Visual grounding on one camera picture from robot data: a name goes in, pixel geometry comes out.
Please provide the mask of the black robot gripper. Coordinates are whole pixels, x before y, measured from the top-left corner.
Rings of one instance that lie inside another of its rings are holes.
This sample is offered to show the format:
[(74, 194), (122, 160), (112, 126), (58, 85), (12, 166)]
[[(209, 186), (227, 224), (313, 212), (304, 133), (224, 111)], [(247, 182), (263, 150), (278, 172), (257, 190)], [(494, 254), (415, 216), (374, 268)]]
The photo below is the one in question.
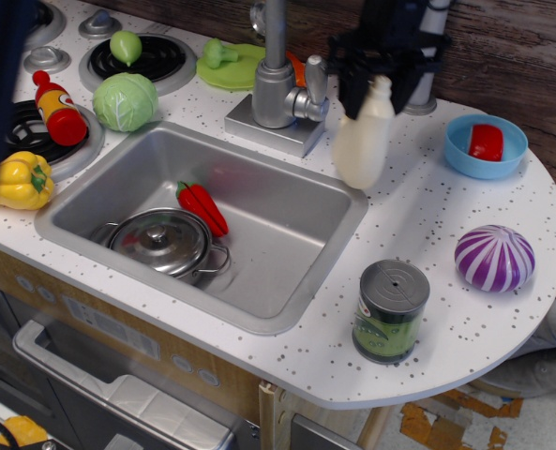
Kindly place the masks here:
[(451, 38), (420, 29), (425, 0), (366, 1), (358, 26), (328, 39), (327, 72), (338, 75), (338, 99), (356, 120), (373, 75), (388, 75), (391, 104), (398, 115), (426, 73), (440, 70)]

